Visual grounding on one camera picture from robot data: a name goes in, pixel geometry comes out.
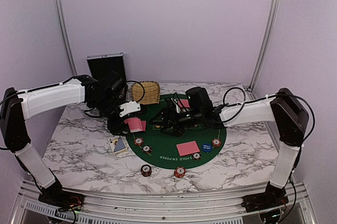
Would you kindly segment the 5 chip stack mat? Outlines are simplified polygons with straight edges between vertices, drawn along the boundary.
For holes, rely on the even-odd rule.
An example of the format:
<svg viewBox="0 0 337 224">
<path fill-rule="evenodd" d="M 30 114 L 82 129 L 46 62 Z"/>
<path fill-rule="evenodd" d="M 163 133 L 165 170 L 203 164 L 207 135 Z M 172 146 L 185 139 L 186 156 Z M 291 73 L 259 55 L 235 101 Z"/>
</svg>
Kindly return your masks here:
<svg viewBox="0 0 337 224">
<path fill-rule="evenodd" d="M 221 144 L 222 144 L 222 142 L 221 142 L 218 138 L 214 138 L 214 139 L 212 140 L 212 145 L 213 145 L 213 147 L 220 147 Z"/>
</svg>

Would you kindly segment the red playing card deck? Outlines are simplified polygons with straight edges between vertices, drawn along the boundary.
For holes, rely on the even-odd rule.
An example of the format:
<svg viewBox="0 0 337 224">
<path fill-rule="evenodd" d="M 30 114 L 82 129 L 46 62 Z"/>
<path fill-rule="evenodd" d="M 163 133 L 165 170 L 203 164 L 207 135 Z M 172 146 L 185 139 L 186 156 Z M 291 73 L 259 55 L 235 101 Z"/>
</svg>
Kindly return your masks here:
<svg viewBox="0 0 337 224">
<path fill-rule="evenodd" d="M 124 120 L 124 123 L 128 125 L 131 133 L 143 131 L 142 121 L 137 117 L 128 118 Z"/>
</svg>

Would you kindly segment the blue small blind button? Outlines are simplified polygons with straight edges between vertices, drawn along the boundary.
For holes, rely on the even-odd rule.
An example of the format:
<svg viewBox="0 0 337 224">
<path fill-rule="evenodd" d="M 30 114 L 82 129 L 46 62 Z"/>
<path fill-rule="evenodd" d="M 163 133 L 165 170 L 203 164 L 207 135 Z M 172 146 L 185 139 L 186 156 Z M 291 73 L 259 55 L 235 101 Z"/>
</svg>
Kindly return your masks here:
<svg viewBox="0 0 337 224">
<path fill-rule="evenodd" d="M 209 144 L 209 143 L 203 143 L 202 146 L 201 146 L 201 148 L 202 148 L 203 152 L 209 153 L 209 152 L 212 151 L 213 145 Z"/>
</svg>

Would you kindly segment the dealt card bottom seat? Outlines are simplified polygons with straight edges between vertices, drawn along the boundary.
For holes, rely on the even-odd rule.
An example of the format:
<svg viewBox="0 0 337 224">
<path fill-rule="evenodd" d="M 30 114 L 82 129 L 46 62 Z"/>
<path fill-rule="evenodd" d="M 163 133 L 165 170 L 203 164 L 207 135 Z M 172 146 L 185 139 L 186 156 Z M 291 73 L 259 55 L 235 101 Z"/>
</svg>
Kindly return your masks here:
<svg viewBox="0 0 337 224">
<path fill-rule="evenodd" d="M 176 147 L 180 157 L 200 152 L 200 149 L 196 141 L 180 143 L 177 144 Z"/>
</svg>

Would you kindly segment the dealt card seat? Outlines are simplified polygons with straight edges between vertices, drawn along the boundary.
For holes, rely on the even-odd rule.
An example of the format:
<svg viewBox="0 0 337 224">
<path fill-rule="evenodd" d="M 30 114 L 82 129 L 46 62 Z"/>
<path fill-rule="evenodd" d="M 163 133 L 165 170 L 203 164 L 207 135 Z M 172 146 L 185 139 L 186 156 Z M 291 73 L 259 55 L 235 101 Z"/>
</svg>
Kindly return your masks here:
<svg viewBox="0 0 337 224">
<path fill-rule="evenodd" d="M 200 152 L 200 149 L 196 141 L 180 143 L 177 144 L 176 147 L 180 157 Z"/>
<path fill-rule="evenodd" d="M 190 105 L 189 105 L 189 101 L 187 99 L 181 99 L 179 101 L 179 105 L 182 107 L 182 108 L 189 108 Z"/>
<path fill-rule="evenodd" d="M 141 120 L 142 131 L 146 131 L 146 120 Z"/>
</svg>

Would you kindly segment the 100 chip stack bottom mat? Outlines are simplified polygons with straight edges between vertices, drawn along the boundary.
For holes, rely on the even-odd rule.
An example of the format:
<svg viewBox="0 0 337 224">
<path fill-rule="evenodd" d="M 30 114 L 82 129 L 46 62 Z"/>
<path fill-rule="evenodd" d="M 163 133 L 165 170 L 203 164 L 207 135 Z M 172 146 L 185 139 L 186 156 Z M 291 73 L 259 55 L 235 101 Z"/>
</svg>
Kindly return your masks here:
<svg viewBox="0 0 337 224">
<path fill-rule="evenodd" d="M 199 153 L 199 152 L 196 152 L 196 153 L 194 153 L 193 155 L 192 155 L 192 158 L 194 159 L 194 160 L 200 160 L 201 159 L 201 154 Z"/>
</svg>

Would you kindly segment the red tan 5 chip stack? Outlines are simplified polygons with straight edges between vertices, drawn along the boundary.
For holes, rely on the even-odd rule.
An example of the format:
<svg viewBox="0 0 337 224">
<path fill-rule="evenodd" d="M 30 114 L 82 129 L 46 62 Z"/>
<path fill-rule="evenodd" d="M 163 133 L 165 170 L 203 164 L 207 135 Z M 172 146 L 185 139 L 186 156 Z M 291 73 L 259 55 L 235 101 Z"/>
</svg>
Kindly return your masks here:
<svg viewBox="0 0 337 224">
<path fill-rule="evenodd" d="M 177 167 L 174 171 L 174 176 L 176 178 L 183 178 L 185 176 L 186 169 L 184 167 Z"/>
</svg>

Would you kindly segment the black red 100 chip stack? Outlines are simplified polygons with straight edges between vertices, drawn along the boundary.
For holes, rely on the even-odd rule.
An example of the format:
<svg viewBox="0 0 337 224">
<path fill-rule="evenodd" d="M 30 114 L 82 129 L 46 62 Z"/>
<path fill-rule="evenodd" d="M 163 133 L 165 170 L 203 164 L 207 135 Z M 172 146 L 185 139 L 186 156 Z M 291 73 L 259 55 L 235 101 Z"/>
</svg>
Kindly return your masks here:
<svg viewBox="0 0 337 224">
<path fill-rule="evenodd" d="M 143 165 L 141 167 L 141 174 L 143 177 L 149 177 L 152 174 L 152 168 L 150 165 Z"/>
</svg>

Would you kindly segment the dealt card top seat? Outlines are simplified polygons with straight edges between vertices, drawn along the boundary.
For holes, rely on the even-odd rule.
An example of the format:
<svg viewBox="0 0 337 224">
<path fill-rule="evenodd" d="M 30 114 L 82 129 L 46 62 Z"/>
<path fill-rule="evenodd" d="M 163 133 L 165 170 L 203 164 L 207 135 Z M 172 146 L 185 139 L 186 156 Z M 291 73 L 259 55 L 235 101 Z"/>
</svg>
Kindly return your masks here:
<svg viewBox="0 0 337 224">
<path fill-rule="evenodd" d="M 189 108 L 190 105 L 189 105 L 189 101 L 187 99 L 181 99 L 179 101 L 179 105 L 182 107 L 182 108 Z"/>
</svg>

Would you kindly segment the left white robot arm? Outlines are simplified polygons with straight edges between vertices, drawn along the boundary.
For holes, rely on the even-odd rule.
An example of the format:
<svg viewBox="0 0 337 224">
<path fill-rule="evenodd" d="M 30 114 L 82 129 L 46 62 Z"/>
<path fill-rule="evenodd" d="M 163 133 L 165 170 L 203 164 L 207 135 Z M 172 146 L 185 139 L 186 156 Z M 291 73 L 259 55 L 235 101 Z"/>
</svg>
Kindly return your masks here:
<svg viewBox="0 0 337 224">
<path fill-rule="evenodd" d="M 89 75 L 79 75 L 33 89 L 6 90 L 1 101 L 1 132 L 5 146 L 40 186 L 47 189 L 45 196 L 54 205 L 63 205 L 66 193 L 59 189 L 57 179 L 32 145 L 26 120 L 49 110 L 81 103 L 96 108 L 107 118 L 120 119 L 118 96 L 124 88 L 125 80 L 112 72 L 102 82 Z"/>
</svg>

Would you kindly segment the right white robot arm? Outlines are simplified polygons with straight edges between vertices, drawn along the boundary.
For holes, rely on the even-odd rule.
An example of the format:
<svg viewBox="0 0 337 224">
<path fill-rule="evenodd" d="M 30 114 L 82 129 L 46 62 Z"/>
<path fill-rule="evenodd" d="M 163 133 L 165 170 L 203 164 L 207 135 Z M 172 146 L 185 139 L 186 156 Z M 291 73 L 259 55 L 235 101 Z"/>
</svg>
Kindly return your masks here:
<svg viewBox="0 0 337 224">
<path fill-rule="evenodd" d="M 295 163 L 299 159 L 304 141 L 308 137 L 306 128 L 314 119 L 310 105 L 303 106 L 305 100 L 281 88 L 277 93 L 255 100 L 244 100 L 237 105 L 214 106 L 203 87 L 186 91 L 189 108 L 175 98 L 165 100 L 150 124 L 160 126 L 161 133 L 180 137 L 187 128 L 201 124 L 209 129 L 224 129 L 240 124 L 255 122 L 275 122 L 279 135 L 279 155 L 268 183 L 268 190 L 261 195 L 261 203 L 272 207 L 281 199 L 281 189 L 287 184 Z"/>
</svg>

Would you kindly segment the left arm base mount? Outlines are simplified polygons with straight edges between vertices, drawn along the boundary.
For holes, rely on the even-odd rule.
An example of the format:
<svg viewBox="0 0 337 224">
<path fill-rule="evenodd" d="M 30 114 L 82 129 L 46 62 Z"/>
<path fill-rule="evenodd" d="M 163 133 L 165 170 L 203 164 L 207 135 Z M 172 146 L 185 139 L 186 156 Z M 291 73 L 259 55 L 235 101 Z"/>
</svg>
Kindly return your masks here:
<svg viewBox="0 0 337 224">
<path fill-rule="evenodd" d="M 60 188 L 53 190 L 42 188 L 38 200 L 59 207 L 61 211 L 80 210 L 83 206 L 84 195 Z"/>
</svg>

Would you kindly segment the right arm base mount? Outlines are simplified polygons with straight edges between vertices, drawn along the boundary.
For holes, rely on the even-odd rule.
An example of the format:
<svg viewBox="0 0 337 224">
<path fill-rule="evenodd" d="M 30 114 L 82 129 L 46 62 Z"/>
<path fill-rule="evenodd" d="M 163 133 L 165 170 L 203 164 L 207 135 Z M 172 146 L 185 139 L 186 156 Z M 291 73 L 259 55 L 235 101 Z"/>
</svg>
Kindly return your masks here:
<svg viewBox="0 0 337 224">
<path fill-rule="evenodd" d="M 242 197 L 241 206 L 245 208 L 246 212 L 254 212 L 286 205 L 288 202 L 285 190 L 265 191 Z"/>
</svg>

